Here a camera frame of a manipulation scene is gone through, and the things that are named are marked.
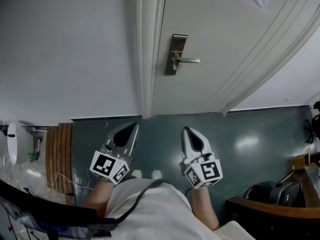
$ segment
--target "white shirt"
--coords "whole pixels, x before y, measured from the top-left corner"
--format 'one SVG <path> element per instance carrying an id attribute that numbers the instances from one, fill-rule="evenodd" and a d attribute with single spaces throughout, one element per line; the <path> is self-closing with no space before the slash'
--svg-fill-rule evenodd
<path id="1" fill-rule="evenodd" d="M 106 217 L 122 216 L 151 183 L 151 179 L 130 179 L 117 185 L 106 208 Z M 254 240 L 235 221 L 212 232 L 194 216 L 186 197 L 166 183 L 148 189 L 135 210 L 111 235 L 116 240 Z"/>

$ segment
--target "tiled floor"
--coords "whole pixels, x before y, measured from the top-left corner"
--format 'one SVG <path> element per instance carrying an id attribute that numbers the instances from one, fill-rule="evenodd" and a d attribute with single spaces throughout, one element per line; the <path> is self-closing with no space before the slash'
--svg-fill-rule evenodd
<path id="1" fill-rule="evenodd" d="M 34 146 L 37 147 L 38 137 L 42 137 L 40 144 L 40 156 L 38 160 L 26 162 L 23 164 L 12 164 L 8 156 L 0 157 L 0 180 L 14 186 L 15 188 L 25 192 L 24 188 L 28 188 L 30 192 L 37 197 L 65 204 L 63 194 L 47 187 L 46 177 L 46 134 L 43 132 L 34 133 Z M 0 220 L 7 221 L 7 213 L 0 212 Z M 11 222 L 18 239 L 29 240 L 25 227 L 19 222 L 11 218 Z M 40 239 L 48 239 L 45 234 L 35 232 Z"/>
<path id="2" fill-rule="evenodd" d="M 223 179 L 209 188 L 212 205 L 223 223 L 225 201 L 241 196 L 253 184 L 277 181 L 289 172 L 290 157 L 315 146 L 306 143 L 303 130 L 310 119 L 310 108 L 288 107 L 260 111 L 221 114 L 155 116 L 150 119 L 117 118 L 76 121 L 73 127 L 72 165 L 76 182 L 94 187 L 97 178 L 89 171 L 95 150 L 99 150 L 109 130 L 124 122 L 139 122 L 134 162 L 130 169 L 140 169 L 144 178 L 153 170 L 172 182 L 182 192 L 190 187 L 182 176 L 181 130 L 189 126 L 205 135 L 215 157 L 220 159 Z M 80 205 L 88 189 L 76 188 Z"/>

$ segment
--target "cable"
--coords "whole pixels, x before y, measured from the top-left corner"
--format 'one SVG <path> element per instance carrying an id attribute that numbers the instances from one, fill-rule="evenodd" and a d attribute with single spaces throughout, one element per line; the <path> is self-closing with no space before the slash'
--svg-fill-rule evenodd
<path id="1" fill-rule="evenodd" d="M 14 226 L 13 226 L 12 223 L 11 223 L 11 219 L 10 219 L 10 216 L 9 216 L 9 212 L 6 212 L 6 213 L 8 214 L 8 219 L 9 219 L 10 227 L 12 228 L 12 232 L 14 233 L 15 239 L 18 240 L 17 235 L 16 235 L 16 232 L 15 232 L 15 229 L 14 229 Z"/>
<path id="2" fill-rule="evenodd" d="M 32 165 L 34 168 L 36 168 L 40 173 L 42 173 L 44 176 L 47 176 L 44 172 L 42 172 L 41 170 L 38 169 L 38 167 L 36 167 L 34 164 L 30 163 L 30 165 Z"/>
<path id="3" fill-rule="evenodd" d="M 30 237 L 28 228 L 27 228 L 26 226 L 24 226 L 24 227 L 25 227 L 25 229 L 26 229 L 26 232 L 28 233 L 29 240 L 31 240 L 31 237 Z"/>
<path id="4" fill-rule="evenodd" d="M 30 237 L 30 234 L 29 234 L 29 230 L 28 230 L 28 228 L 25 226 L 25 224 L 24 224 L 23 220 L 22 220 L 20 217 L 18 217 L 18 219 L 19 219 L 19 221 L 21 222 L 21 224 L 25 227 L 26 232 L 28 233 L 29 240 L 31 240 L 31 237 Z"/>
<path id="5" fill-rule="evenodd" d="M 62 177 L 64 177 L 68 182 L 71 182 L 71 183 L 73 183 L 73 184 L 76 184 L 77 186 L 79 186 L 79 187 L 81 187 L 81 188 L 86 188 L 86 189 L 93 190 L 93 188 L 91 188 L 91 187 L 82 186 L 82 185 L 80 185 L 80 184 L 78 184 L 78 183 L 75 183 L 75 182 L 73 182 L 73 181 L 71 181 L 71 180 L 68 180 L 68 178 L 67 178 L 66 176 L 64 176 L 63 174 L 61 174 L 60 172 L 57 172 L 57 173 L 56 173 L 56 177 L 55 177 L 55 180 L 54 180 L 53 184 L 51 184 L 49 181 L 46 181 L 46 182 L 48 182 L 48 184 L 49 184 L 51 187 L 53 187 L 53 186 L 56 184 L 57 179 L 58 179 L 58 174 L 60 174 Z"/>
<path id="6" fill-rule="evenodd" d="M 39 170 L 35 165 L 33 165 L 32 163 L 30 163 L 30 164 L 31 164 L 34 168 L 36 168 L 40 173 L 42 173 L 44 176 L 47 176 L 44 172 L 42 172 L 41 170 Z M 60 174 L 62 177 L 64 177 L 68 182 L 71 182 L 71 183 L 79 186 L 80 188 L 86 188 L 86 189 L 93 190 L 93 188 L 91 188 L 91 187 L 82 186 L 82 185 L 80 185 L 80 184 L 78 184 L 78 183 L 75 183 L 75 182 L 69 180 L 66 176 L 64 176 L 64 175 L 61 174 L 60 172 L 57 172 L 57 173 L 56 173 L 55 180 L 54 180 L 53 184 L 51 184 L 49 181 L 46 181 L 46 182 L 48 182 L 48 184 L 49 184 L 51 187 L 53 187 L 53 186 L 56 184 L 57 179 L 58 179 L 58 174 Z"/>
<path id="7" fill-rule="evenodd" d="M 24 189 L 29 195 L 35 196 L 34 194 L 31 193 L 31 191 L 29 190 L 29 188 L 24 187 L 23 189 Z"/>
<path id="8" fill-rule="evenodd" d="M 187 196 L 187 194 L 188 194 L 188 192 L 189 192 L 190 190 L 192 190 L 192 187 L 188 188 L 188 189 L 185 191 L 185 193 L 184 193 L 184 196 L 185 196 L 185 197 Z"/>
<path id="9" fill-rule="evenodd" d="M 36 237 L 35 233 L 33 231 L 30 232 L 31 235 L 34 236 L 34 238 L 36 238 L 36 240 L 40 240 L 38 237 Z"/>

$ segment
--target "white wall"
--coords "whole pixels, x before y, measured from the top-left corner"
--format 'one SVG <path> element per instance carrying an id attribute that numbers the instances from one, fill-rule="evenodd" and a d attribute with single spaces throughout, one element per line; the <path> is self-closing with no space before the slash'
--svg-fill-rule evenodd
<path id="1" fill-rule="evenodd" d="M 0 120 L 139 114 L 136 0 L 0 0 Z"/>
<path id="2" fill-rule="evenodd" d="M 233 110 L 309 105 L 320 100 L 320 27 L 265 84 Z"/>

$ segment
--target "white door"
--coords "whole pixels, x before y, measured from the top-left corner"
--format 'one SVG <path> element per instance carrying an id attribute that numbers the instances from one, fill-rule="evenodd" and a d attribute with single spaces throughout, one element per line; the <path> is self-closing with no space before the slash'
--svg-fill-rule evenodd
<path id="1" fill-rule="evenodd" d="M 242 0 L 165 0 L 153 115 L 222 111 L 299 40 L 320 0 L 272 0 L 267 11 Z M 172 36 L 187 35 L 176 75 L 165 75 Z"/>

